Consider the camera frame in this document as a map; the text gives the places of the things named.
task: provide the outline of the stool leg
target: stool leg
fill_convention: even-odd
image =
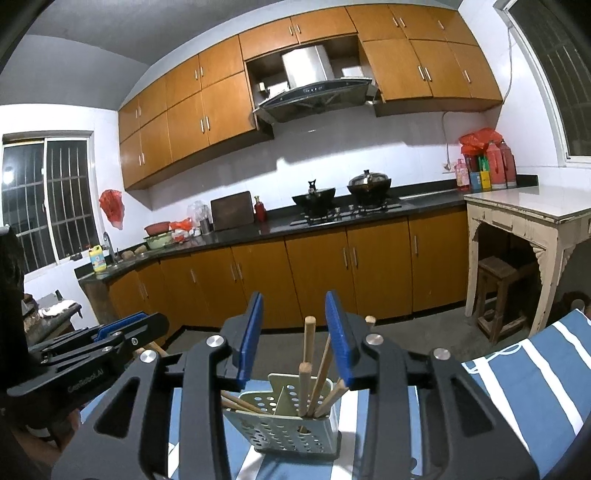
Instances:
[[[496,294],[495,317],[492,319],[491,343],[493,345],[496,345],[496,343],[499,341],[499,336],[501,335],[501,330],[503,328],[503,317],[505,315],[505,305],[507,303],[508,290],[509,282],[500,281],[499,290]]]
[[[476,302],[476,319],[484,315],[486,307],[486,288],[488,286],[488,275],[482,270],[478,272],[478,300]]]

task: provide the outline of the backsplash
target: backsplash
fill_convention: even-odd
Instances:
[[[364,169],[392,178],[392,186],[454,178],[444,173],[446,143],[441,112],[376,118],[360,106],[274,125],[275,139],[253,145],[187,170],[150,188],[152,221],[186,217],[195,200],[249,190],[267,209],[293,205],[291,197],[335,187],[348,194],[352,177]],[[486,126],[481,113],[448,113],[445,117],[450,159],[460,154],[457,139]]]

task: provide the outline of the kitchen cabinet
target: kitchen cabinet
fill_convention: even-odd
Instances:
[[[143,127],[166,110],[166,81],[160,77],[138,95],[138,119]]]
[[[408,220],[413,264],[413,311],[466,299],[468,226],[465,207]]]
[[[351,5],[346,9],[361,41],[406,38],[388,5]]]
[[[325,8],[291,17],[300,43],[357,33],[345,7]]]
[[[256,128],[244,72],[203,89],[202,99],[210,145]]]
[[[402,31],[411,40],[444,41],[443,29],[429,13],[429,7],[422,5],[389,5]]]
[[[435,98],[470,98],[468,82],[447,42],[412,40]]]
[[[135,270],[114,280],[108,289],[109,298],[119,319],[145,311],[144,292]]]
[[[326,292],[336,290],[346,312],[357,312],[352,264],[344,229],[285,239],[301,314],[325,325]]]
[[[357,311],[377,319],[413,312],[407,218],[347,228]]]
[[[244,295],[263,295],[263,328],[302,327],[303,319],[297,301],[283,239],[232,247],[238,277]]]
[[[295,27],[290,18],[261,25],[238,35],[244,60],[253,59],[265,53],[297,45]]]
[[[166,107],[171,108],[201,90],[199,55],[182,62],[164,75]]]
[[[191,268],[207,302],[205,326],[221,327],[226,319],[246,311],[246,298],[230,248],[191,255]]]
[[[172,161],[209,146],[200,92],[176,104],[166,114]]]
[[[134,97],[119,110],[119,143],[138,130],[138,98]]]
[[[125,188],[143,178],[142,145],[140,133],[136,132],[119,146],[121,153],[121,173]]]
[[[142,178],[165,167],[172,162],[168,121],[163,113],[142,127],[139,131],[142,145]]]
[[[408,40],[363,42],[362,50],[383,100],[431,97],[419,59]]]
[[[478,45],[470,28],[468,28],[466,22],[464,22],[464,19],[457,11],[447,8],[427,8],[431,16],[443,30],[443,35],[447,41]]]
[[[199,54],[202,89],[243,70],[244,62],[238,36],[221,41]]]
[[[183,325],[208,325],[207,301],[197,282],[191,255],[165,258],[160,261],[160,269],[168,288],[171,331],[175,332]]]
[[[499,86],[480,47],[450,43],[472,98],[502,101]]]
[[[147,314],[162,313],[169,319],[168,332],[156,340],[157,344],[162,345],[164,340],[176,330],[174,323],[170,321],[171,318],[174,318],[174,304],[170,301],[168,286],[157,261],[137,269],[136,272],[144,294],[144,312]]]

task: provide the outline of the blue gripper pad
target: blue gripper pad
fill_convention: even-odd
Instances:
[[[240,347],[240,365],[238,367],[238,381],[244,384],[251,379],[252,366],[255,362],[256,346],[261,335],[263,303],[262,295],[254,293],[248,302],[245,315],[248,316],[246,332]]]
[[[138,320],[143,320],[148,315],[144,312],[134,313],[124,319],[118,320],[117,322],[110,323],[102,328],[99,329],[99,333],[96,334],[94,343],[100,342],[107,338],[111,333],[115,333],[117,330],[121,330],[123,327],[127,327],[131,323],[137,322]]]
[[[350,386],[353,378],[351,365],[357,360],[356,357],[358,357],[359,352],[356,346],[351,345],[349,342],[350,334],[348,335],[346,333],[349,326],[347,314],[343,310],[339,297],[334,290],[326,292],[324,310],[330,333],[330,343],[339,375],[345,382],[345,385]]]

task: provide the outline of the wooden stool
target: wooden stool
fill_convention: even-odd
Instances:
[[[509,285],[534,273],[538,273],[537,262],[517,268],[498,257],[488,257],[478,262],[478,302],[476,303],[478,326],[488,335],[493,345],[496,345],[501,335],[518,330],[527,321],[527,317],[521,315],[517,320],[503,325],[503,316]],[[497,285],[496,307],[495,310],[485,312],[486,292],[490,283]]]

